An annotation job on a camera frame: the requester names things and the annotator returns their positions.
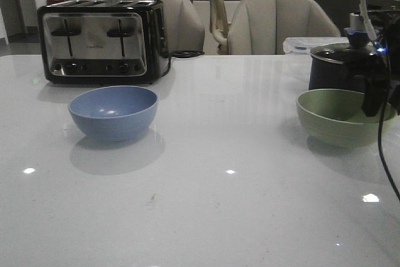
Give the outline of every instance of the chair back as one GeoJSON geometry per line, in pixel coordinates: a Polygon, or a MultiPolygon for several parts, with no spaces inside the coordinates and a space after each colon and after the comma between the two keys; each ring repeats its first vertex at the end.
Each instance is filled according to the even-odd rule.
{"type": "Polygon", "coordinates": [[[210,1],[210,27],[209,31],[218,42],[218,53],[228,54],[229,23],[226,16],[224,0],[210,1]]]}
{"type": "Polygon", "coordinates": [[[190,0],[160,0],[164,3],[164,18],[169,52],[202,51],[204,24],[190,0]]]}
{"type": "Polygon", "coordinates": [[[288,37],[338,37],[314,0],[243,0],[229,28],[230,54],[284,54],[288,37]]]}

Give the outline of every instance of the black cable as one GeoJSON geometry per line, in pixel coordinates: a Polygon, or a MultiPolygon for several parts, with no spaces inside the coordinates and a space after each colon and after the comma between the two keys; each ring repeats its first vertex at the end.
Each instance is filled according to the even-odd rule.
{"type": "Polygon", "coordinates": [[[388,79],[387,79],[387,85],[386,85],[386,94],[385,94],[385,98],[384,98],[383,105],[382,105],[381,115],[380,115],[380,118],[379,118],[377,146],[378,146],[378,150],[379,150],[379,157],[381,158],[381,162],[382,162],[383,168],[385,170],[386,176],[387,176],[387,178],[388,178],[388,180],[390,182],[390,185],[392,186],[392,189],[393,189],[394,193],[396,194],[398,200],[400,201],[400,192],[399,192],[398,187],[396,186],[396,184],[395,184],[395,182],[394,182],[394,180],[392,178],[392,175],[390,173],[388,164],[386,163],[386,160],[385,160],[385,157],[384,157],[384,153],[383,153],[383,148],[382,148],[383,122],[384,122],[384,117],[385,117],[386,106],[388,105],[388,101],[389,101],[390,84],[391,84],[391,73],[392,73],[391,65],[390,65],[390,57],[388,55],[388,51],[389,51],[389,49],[386,46],[386,53],[385,53],[386,59],[381,57],[382,61],[383,61],[382,63],[384,65],[386,65],[386,67],[387,67],[387,71],[388,71],[387,72],[388,73],[387,74],[387,78],[388,79]]]}
{"type": "Polygon", "coordinates": [[[169,70],[171,70],[172,58],[189,59],[189,58],[195,58],[196,56],[202,56],[202,55],[204,55],[204,51],[194,51],[194,50],[172,51],[168,56],[167,70],[165,70],[165,72],[164,72],[164,74],[162,76],[167,75],[169,70]]]}

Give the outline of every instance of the toaster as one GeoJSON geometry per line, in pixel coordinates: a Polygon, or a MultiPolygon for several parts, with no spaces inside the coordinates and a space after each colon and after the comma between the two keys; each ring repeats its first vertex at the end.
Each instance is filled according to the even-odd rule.
{"type": "Polygon", "coordinates": [[[71,0],[42,6],[37,16],[53,83],[153,83],[168,71],[161,1],[71,0]]]}

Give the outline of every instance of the kettle lid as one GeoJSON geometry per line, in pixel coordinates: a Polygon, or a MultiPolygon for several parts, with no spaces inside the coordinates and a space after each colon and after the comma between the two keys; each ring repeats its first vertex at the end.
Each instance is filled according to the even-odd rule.
{"type": "Polygon", "coordinates": [[[349,43],[337,43],[312,48],[310,55],[318,60],[343,65],[365,61],[377,54],[373,46],[354,48],[349,43]]]}

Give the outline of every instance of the bowl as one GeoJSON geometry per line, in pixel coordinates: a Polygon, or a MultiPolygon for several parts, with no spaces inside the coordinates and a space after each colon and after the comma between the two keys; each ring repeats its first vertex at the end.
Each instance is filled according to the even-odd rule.
{"type": "Polygon", "coordinates": [[[157,95],[146,88],[110,86],[75,97],[68,110],[86,136],[105,142],[125,141],[148,129],[157,103],[157,95]]]}
{"type": "MultiPolygon", "coordinates": [[[[359,148],[378,139],[380,112],[367,117],[361,109],[364,94],[342,89],[315,89],[297,98],[300,123],[310,136],[333,146],[359,148]]],[[[388,104],[383,132],[397,116],[388,104]]]]}

